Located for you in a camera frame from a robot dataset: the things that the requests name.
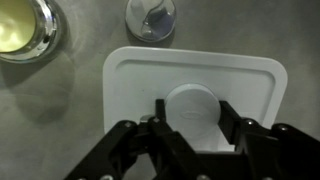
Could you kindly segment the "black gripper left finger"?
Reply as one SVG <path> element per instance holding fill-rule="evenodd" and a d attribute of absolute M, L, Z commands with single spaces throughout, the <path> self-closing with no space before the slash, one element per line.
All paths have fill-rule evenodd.
<path fill-rule="evenodd" d="M 63 180 L 123 180 L 138 157 L 147 154 L 156 171 L 152 180 L 213 180 L 214 176 L 181 133 L 167 123 L 165 101 L 136 123 L 121 120 Z"/>

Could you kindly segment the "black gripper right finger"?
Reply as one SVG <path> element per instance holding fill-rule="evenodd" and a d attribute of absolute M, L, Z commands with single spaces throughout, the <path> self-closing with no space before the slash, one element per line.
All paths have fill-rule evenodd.
<path fill-rule="evenodd" d="M 219 102 L 218 126 L 234 150 L 244 155 L 253 180 L 320 180 L 320 141 L 285 123 L 265 128 Z"/>

